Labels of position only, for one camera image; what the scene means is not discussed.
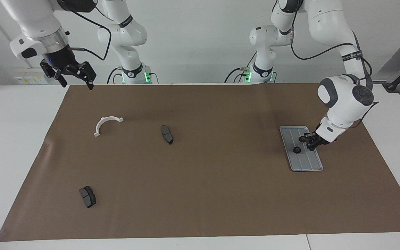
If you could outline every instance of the black cable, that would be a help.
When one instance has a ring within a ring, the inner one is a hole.
[[[100,11],[100,9],[98,9],[97,6],[95,6],[95,8],[97,9],[97,11],[98,11],[102,16],[106,17],[107,19],[109,19],[109,20],[112,21],[112,22],[115,22],[114,20],[112,20],[112,19],[110,19],[108,16],[106,16],[104,13],[102,13],[102,12]]]
[[[295,11],[294,19],[292,20],[292,30],[294,30],[294,23],[295,23],[295,18],[297,17],[297,12],[299,11],[299,4],[300,4],[300,1],[297,1],[297,10]],[[321,53],[319,53],[319,54],[317,54],[317,55],[315,55],[315,56],[302,58],[302,57],[299,57],[299,56],[295,53],[294,48],[292,47],[292,44],[293,44],[293,41],[291,41],[291,51],[292,51],[292,53],[294,54],[294,56],[296,56],[296,57],[299,58],[300,60],[310,60],[310,59],[316,58],[316,57],[321,56],[321,55],[325,54],[326,52],[328,52],[328,51],[330,51],[330,50],[333,50],[333,49],[336,49],[336,48],[338,48],[338,47],[340,47],[340,46],[345,46],[345,45],[353,46],[353,44],[351,44],[351,43],[343,43],[343,44],[339,44],[339,45],[333,46],[333,47],[331,47],[330,49],[327,49],[327,50],[325,50],[325,51],[323,51],[323,52],[321,52]]]
[[[237,77],[239,77],[239,76],[240,76],[240,79],[242,79],[242,76],[246,76],[246,74],[237,75],[237,76],[234,78],[234,81],[233,81],[233,82],[235,82],[235,81],[237,80]]]
[[[359,123],[358,123],[356,126],[350,127],[350,128],[357,128],[357,127],[359,127],[359,125],[362,123],[362,121],[364,120],[364,118],[367,116],[368,112],[370,112],[370,110],[371,110],[374,106],[376,106],[376,104],[378,104],[378,103],[379,103],[379,101],[374,102],[373,105],[371,105],[370,109],[368,109],[368,111],[365,113],[365,115],[362,116],[362,118],[360,119]]]
[[[294,54],[294,56],[296,56],[297,58],[299,58],[299,59],[301,59],[301,60],[310,60],[310,59],[316,58],[316,57],[318,57],[318,56],[321,56],[321,55],[325,54],[326,52],[328,52],[328,51],[330,51],[330,50],[332,50],[332,49],[338,48],[338,47],[340,47],[340,46],[345,46],[345,45],[353,46],[353,44],[350,44],[350,43],[343,43],[343,44],[339,44],[339,45],[333,46],[333,47],[331,47],[330,49],[327,49],[327,50],[325,50],[325,51],[323,51],[323,52],[321,52],[321,53],[319,53],[319,54],[317,54],[317,55],[314,55],[314,56],[312,56],[312,57],[305,57],[305,58],[299,57],[299,56],[295,53],[294,48],[292,47],[292,44],[291,44],[291,50],[292,50],[292,53]]]
[[[109,74],[109,77],[108,77],[108,81],[106,82],[106,85],[109,85],[109,81],[111,80],[112,74],[113,74],[116,70],[118,70],[118,67],[114,68],[114,69],[111,71],[111,73]]]
[[[232,71],[231,71],[231,73],[229,73],[229,75],[226,77],[226,79],[225,79],[224,83],[226,83],[226,82],[227,82],[227,80],[229,79],[229,76],[231,76],[231,75],[232,75],[232,73],[234,73],[235,71],[238,71],[238,70],[240,70],[240,68],[235,68],[234,70],[232,70]]]
[[[115,85],[115,77],[116,77],[116,76],[121,76],[121,77],[123,77],[122,74],[115,74],[115,76],[114,76],[114,78],[113,78],[114,85]]]
[[[158,76],[157,76],[157,74],[155,74],[155,73],[149,73],[149,75],[154,75],[155,78],[157,78],[157,84],[160,84],[160,81],[158,81]]]
[[[368,67],[370,68],[370,73],[368,73],[368,76],[371,76],[373,74],[373,67],[371,66],[371,64],[367,61],[367,59],[365,59],[364,57],[361,57],[361,59],[368,65]]]
[[[106,53],[105,53],[105,56],[103,58],[101,58],[99,55],[95,54],[94,52],[90,51],[89,49],[83,48],[83,51],[91,53],[92,55],[98,57],[100,60],[102,60],[102,61],[106,60],[106,57],[108,56],[108,52],[109,52],[109,47],[111,46],[112,32],[108,28],[104,27],[103,25],[98,24],[98,23],[88,19],[87,17],[80,15],[79,13],[76,13],[75,11],[72,11],[72,13],[74,13],[75,15],[81,17],[82,19],[84,19],[84,20],[86,20],[86,21],[88,21],[88,22],[90,22],[92,24],[95,24],[98,27],[103,28],[103,29],[105,29],[105,30],[107,30],[109,32],[108,47],[106,48]]]
[[[276,3],[274,3],[273,10],[271,10],[271,13],[274,12],[274,8],[276,7],[276,4],[277,4],[278,1],[279,1],[279,0],[276,0]]]
[[[246,65],[246,68],[249,67],[249,65],[251,64],[252,60],[254,59],[254,57],[256,57],[257,55],[257,51],[254,53],[254,55],[251,57],[251,60],[249,60],[249,63]]]
[[[273,74],[276,74],[276,78],[274,78],[273,83],[276,83],[276,79],[277,79],[277,72],[274,72]]]

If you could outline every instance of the green led light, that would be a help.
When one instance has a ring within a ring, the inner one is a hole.
[[[247,75],[246,75],[246,82],[251,82],[251,76],[252,76],[252,72],[250,71]]]
[[[150,82],[151,81],[151,77],[149,76],[149,73],[145,72],[144,73],[144,77],[146,78],[146,82]]]

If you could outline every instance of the white wall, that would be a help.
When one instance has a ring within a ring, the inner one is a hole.
[[[255,51],[249,43],[249,32],[253,27],[271,24],[274,2],[127,0],[134,19],[146,28],[149,35],[148,42],[137,47],[140,57],[159,75],[162,83],[222,82],[232,69],[245,66]],[[348,24],[376,73],[400,48],[400,1],[344,0],[343,3]],[[103,54],[105,48],[97,39],[98,27],[73,13],[57,11],[56,16],[64,29],[71,32],[71,46],[87,47]],[[103,24],[109,23],[95,11],[86,16]],[[19,34],[19,28],[1,4],[0,27],[10,39]],[[309,35],[306,14],[298,15],[295,30],[295,49],[299,55],[310,56],[327,49]],[[279,82],[319,82],[326,76],[343,73],[337,51],[310,61],[296,59],[289,47],[277,48],[276,51],[275,71],[279,73]],[[105,82],[110,70],[119,65],[113,52],[105,62],[84,52],[76,52],[76,55],[79,61],[91,62],[98,74],[98,83]],[[14,67],[26,67],[26,64],[13,59],[8,41],[0,38],[0,73],[10,75]],[[40,58],[30,61],[38,67]]]

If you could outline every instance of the brown paper mat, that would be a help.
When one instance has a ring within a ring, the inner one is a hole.
[[[0,241],[399,232],[400,187],[363,125],[318,149],[323,172],[290,170],[279,127],[315,128],[327,111],[316,92],[71,86]],[[95,138],[106,116],[124,122]]]

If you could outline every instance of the black rubber part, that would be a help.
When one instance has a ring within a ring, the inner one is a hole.
[[[295,147],[292,151],[294,153],[300,153],[300,152],[302,152],[302,149],[300,147]]]
[[[260,75],[260,77],[266,78],[266,77],[270,76],[271,72],[273,72],[273,68],[274,68],[274,67],[272,67],[272,68],[269,69],[269,70],[264,70],[264,69],[261,69],[261,68],[257,67],[257,66],[256,66],[256,63],[254,63],[254,64],[252,65],[252,68],[254,69],[254,71],[255,71],[257,74]]]
[[[70,46],[60,49],[57,52],[43,54],[46,62],[54,68],[64,68],[67,65],[78,64],[75,59],[75,54],[70,50]]]
[[[362,85],[357,85],[353,88],[353,96],[364,106],[370,106],[374,101],[373,92],[368,87]]]
[[[295,13],[300,9],[303,4],[303,0],[288,0],[285,7],[281,10],[285,13]]]
[[[24,59],[28,59],[38,54],[36,53],[36,50],[34,48],[27,48],[26,50],[21,52],[21,55],[23,56]]]
[[[172,145],[174,143],[174,138],[171,135],[171,131],[169,131],[169,127],[166,125],[163,125],[161,127],[161,133],[163,135],[163,139],[169,144]]]
[[[95,199],[95,194],[93,193],[90,186],[86,186],[80,189],[80,194],[87,208],[90,208],[97,203],[97,199]]]
[[[65,11],[89,13],[95,9],[97,2],[93,0],[57,0],[58,4]]]
[[[132,15],[129,15],[129,17],[126,20],[124,20],[121,24],[118,25],[120,28],[124,28],[127,25],[129,25],[132,22],[132,20],[133,20]]]
[[[143,63],[140,64],[140,66],[134,70],[127,70],[123,68],[123,72],[126,74],[127,77],[129,78],[135,78],[138,76],[138,74],[143,70]]]
[[[338,101],[338,92],[336,91],[336,87],[334,86],[334,83],[331,79],[325,78],[320,82],[319,86],[324,86],[325,89],[328,92],[328,95],[330,95],[330,101],[328,103],[325,103],[325,106],[327,108],[332,108]]]
[[[288,34],[291,32],[291,29],[289,29],[287,32],[283,32],[282,30],[279,30],[279,32],[280,32],[282,35],[288,35]]]

